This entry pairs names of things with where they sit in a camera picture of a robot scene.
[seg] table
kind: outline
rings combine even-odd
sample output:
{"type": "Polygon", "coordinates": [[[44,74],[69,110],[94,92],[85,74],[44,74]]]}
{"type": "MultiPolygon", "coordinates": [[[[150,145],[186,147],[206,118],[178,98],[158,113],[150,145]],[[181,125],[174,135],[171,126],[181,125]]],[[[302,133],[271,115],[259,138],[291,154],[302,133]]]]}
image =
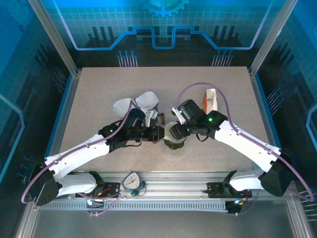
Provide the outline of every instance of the table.
{"type": "MultiPolygon", "coordinates": [[[[260,110],[246,67],[112,67],[83,68],[70,111],[60,151],[89,139],[98,130],[119,118],[112,104],[122,98],[140,96],[153,91],[159,98],[158,109],[165,114],[166,123],[176,121],[171,108],[179,93],[195,82],[210,82],[219,87],[229,102],[235,124],[268,141],[260,110]]],[[[193,99],[202,106],[208,87],[189,89],[180,103],[193,99]]],[[[224,101],[217,94],[218,110],[226,115],[224,101]]],[[[166,155],[163,142],[144,142],[140,147],[118,149],[96,158],[76,171],[231,171],[250,170],[252,161],[231,147],[208,139],[201,143],[194,135],[185,142],[178,158],[166,155]]]]}

